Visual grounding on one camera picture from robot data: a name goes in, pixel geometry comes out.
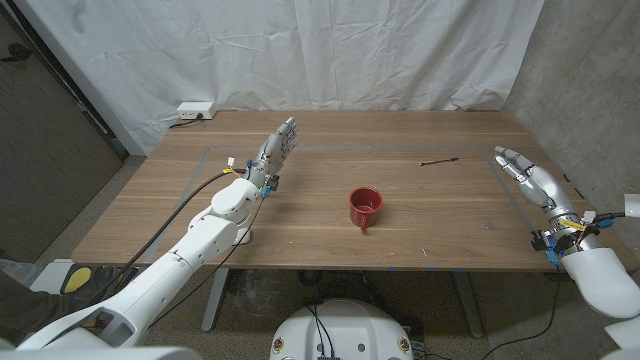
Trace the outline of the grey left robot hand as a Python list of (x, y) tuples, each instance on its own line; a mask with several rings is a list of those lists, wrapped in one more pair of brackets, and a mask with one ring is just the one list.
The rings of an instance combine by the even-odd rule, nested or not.
[(290, 117), (259, 148), (245, 179), (262, 189), (283, 167), (285, 159), (296, 146), (296, 136), (296, 119)]

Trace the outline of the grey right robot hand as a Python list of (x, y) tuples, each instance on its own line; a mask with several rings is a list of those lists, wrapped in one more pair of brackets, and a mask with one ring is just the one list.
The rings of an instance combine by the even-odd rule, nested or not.
[(544, 251), (551, 262), (558, 264), (561, 257), (604, 247), (597, 238), (599, 231), (583, 224), (572, 200), (551, 173), (502, 146), (495, 147), (494, 158), (524, 199), (546, 216), (550, 229), (531, 231), (531, 245), (536, 251)]

